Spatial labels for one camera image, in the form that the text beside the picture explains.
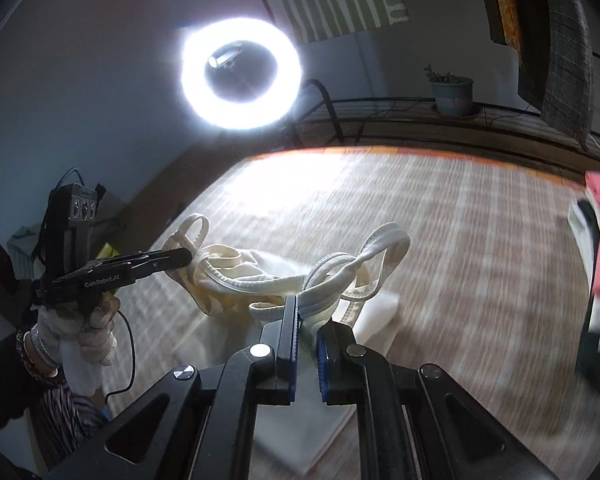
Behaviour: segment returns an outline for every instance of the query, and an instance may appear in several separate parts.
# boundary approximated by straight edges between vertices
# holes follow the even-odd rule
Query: mattress
[[[600,460],[600,398],[574,376],[587,279],[566,212],[582,188],[473,157],[402,148],[329,148],[245,160],[195,199],[184,217],[210,219],[205,243],[257,248],[308,264],[358,250],[395,221],[411,249],[386,282],[400,295],[396,364],[442,366],[561,479],[586,478]],[[136,341],[136,384],[115,413],[178,364],[174,348],[202,312],[163,273],[118,292]],[[125,386],[130,349],[105,389]],[[309,478],[359,475],[355,418]],[[250,478],[294,478],[254,446]]]

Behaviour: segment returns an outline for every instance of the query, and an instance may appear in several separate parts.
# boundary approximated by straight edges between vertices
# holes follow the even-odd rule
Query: black sleeve
[[[16,350],[16,335],[0,341],[0,429],[10,418],[20,418],[25,408],[49,386],[35,380],[25,369]]]

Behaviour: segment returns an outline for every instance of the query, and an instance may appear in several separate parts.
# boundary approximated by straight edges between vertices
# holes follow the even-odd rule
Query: white tote bag
[[[198,224],[197,234],[189,231]],[[410,246],[395,223],[376,229],[356,256],[331,253],[308,268],[293,260],[259,250],[202,244],[209,222],[189,216],[163,249],[186,247],[191,264],[167,272],[192,295],[200,310],[187,336],[174,352],[198,368],[219,365],[235,351],[258,341],[263,323],[280,319],[285,296],[296,294],[302,319],[296,402],[291,406],[260,406],[254,440],[294,471],[304,474],[315,464],[354,411],[351,406],[326,406],[320,398],[313,352],[317,330],[333,316],[352,326],[365,344],[394,316],[398,297],[379,290]],[[374,278],[366,262],[382,254]],[[387,352],[395,330],[382,333]]]

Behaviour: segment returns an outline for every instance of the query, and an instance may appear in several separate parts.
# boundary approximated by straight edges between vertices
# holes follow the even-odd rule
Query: person's hand
[[[44,365],[58,368],[62,364],[60,340],[77,340],[84,360],[93,364],[113,364],[118,342],[112,333],[113,320],[120,309],[120,300],[110,292],[100,298],[100,304],[88,320],[75,303],[60,308],[38,310],[38,322],[30,331],[30,340]]]

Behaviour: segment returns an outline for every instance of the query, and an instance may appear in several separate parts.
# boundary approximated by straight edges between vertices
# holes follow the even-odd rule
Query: blue plastic pot
[[[440,115],[462,117],[474,109],[474,80],[461,78],[461,83],[431,83]]]

